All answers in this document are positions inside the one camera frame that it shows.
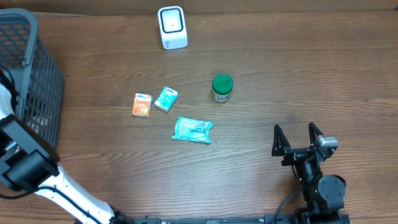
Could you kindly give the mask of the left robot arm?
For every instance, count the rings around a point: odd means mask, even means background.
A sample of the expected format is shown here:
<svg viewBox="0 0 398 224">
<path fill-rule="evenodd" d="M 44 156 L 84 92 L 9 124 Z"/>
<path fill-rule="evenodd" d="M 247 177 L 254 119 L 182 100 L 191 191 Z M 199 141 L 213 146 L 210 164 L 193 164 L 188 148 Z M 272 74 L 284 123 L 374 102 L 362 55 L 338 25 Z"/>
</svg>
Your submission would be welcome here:
<svg viewBox="0 0 398 224">
<path fill-rule="evenodd" d="M 1 67 L 1 182 L 17 192 L 2 198 L 37 194 L 62 207 L 77 223 L 131 223 L 74 181 L 55 149 L 15 116 L 18 95 L 10 71 Z"/>
</svg>

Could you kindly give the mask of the green lid jar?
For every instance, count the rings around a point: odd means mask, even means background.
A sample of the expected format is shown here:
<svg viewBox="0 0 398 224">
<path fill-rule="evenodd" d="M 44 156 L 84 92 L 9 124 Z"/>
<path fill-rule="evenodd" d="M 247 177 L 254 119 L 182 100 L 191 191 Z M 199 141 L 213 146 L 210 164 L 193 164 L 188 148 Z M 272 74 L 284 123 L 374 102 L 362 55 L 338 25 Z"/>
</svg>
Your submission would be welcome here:
<svg viewBox="0 0 398 224">
<path fill-rule="evenodd" d="M 233 90 L 233 85 L 233 79 L 229 75 L 217 75 L 214 77 L 211 86 L 212 98 L 219 103 L 228 101 Z"/>
</svg>

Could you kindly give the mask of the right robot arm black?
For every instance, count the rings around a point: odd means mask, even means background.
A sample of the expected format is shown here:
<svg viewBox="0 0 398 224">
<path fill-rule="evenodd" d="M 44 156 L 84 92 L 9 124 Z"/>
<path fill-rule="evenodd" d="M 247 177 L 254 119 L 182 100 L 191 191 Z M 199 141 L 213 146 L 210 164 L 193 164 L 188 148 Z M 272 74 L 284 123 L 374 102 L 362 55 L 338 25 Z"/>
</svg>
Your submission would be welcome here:
<svg viewBox="0 0 398 224">
<path fill-rule="evenodd" d="M 291 148 L 282 128 L 274 126 L 272 155 L 281 157 L 283 166 L 290 166 L 300 188 L 290 194 L 278 206 L 272 219 L 274 223 L 349 223 L 349 216 L 342 215 L 346 193 L 346 181 L 338 175 L 323 175 L 320 163 L 330 158 L 338 148 L 334 136 L 323 134 L 314 123 L 308 124 L 309 147 Z M 303 194 L 305 206 L 295 210 L 287 218 L 279 216 L 282 207 L 291 198 Z"/>
</svg>

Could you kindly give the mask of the orange tissue pack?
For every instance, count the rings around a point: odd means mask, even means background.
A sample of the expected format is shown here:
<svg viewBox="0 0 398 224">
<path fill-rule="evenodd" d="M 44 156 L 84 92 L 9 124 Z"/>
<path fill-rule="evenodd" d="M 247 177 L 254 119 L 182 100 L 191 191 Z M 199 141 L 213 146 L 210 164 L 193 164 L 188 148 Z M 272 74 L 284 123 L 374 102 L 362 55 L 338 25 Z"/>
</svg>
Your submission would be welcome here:
<svg viewBox="0 0 398 224">
<path fill-rule="evenodd" d="M 146 93 L 136 93 L 132 106 L 132 115 L 148 118 L 152 108 L 153 97 Z"/>
</svg>

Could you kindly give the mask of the teal tissue pack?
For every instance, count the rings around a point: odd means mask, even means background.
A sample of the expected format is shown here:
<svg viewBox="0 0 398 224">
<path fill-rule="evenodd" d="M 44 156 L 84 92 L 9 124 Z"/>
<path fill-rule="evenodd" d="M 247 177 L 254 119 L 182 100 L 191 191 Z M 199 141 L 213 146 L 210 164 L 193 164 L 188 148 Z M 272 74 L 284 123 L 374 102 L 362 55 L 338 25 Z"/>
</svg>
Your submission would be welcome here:
<svg viewBox="0 0 398 224">
<path fill-rule="evenodd" d="M 178 91 L 165 86 L 155 101 L 155 106 L 168 113 L 178 98 Z"/>
</svg>

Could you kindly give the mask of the teal wet wipes pack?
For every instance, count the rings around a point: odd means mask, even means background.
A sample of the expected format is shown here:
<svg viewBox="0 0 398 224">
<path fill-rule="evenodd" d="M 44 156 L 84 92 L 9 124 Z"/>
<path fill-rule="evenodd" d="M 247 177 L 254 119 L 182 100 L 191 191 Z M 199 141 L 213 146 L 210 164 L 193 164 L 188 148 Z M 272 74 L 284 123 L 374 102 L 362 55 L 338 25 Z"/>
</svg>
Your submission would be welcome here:
<svg viewBox="0 0 398 224">
<path fill-rule="evenodd" d="M 210 144 L 210 129 L 212 127 L 211 121 L 200 121 L 179 116 L 172 139 Z"/>
</svg>

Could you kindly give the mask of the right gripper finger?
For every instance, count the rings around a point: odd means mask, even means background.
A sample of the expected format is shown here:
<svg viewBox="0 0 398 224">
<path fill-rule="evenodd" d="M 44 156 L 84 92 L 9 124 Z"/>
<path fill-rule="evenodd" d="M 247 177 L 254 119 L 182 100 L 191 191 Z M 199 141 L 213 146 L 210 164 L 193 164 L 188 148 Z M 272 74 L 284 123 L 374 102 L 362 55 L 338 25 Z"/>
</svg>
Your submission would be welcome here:
<svg viewBox="0 0 398 224">
<path fill-rule="evenodd" d="M 290 143 L 288 142 L 281 127 L 276 124 L 274 126 L 274 141 L 272 145 L 272 156 L 284 156 L 291 150 Z"/>
<path fill-rule="evenodd" d="M 316 127 L 316 125 L 313 122 L 308 124 L 308 131 L 309 131 L 311 145 L 314 144 L 318 136 L 323 135 L 323 133 Z"/>
</svg>

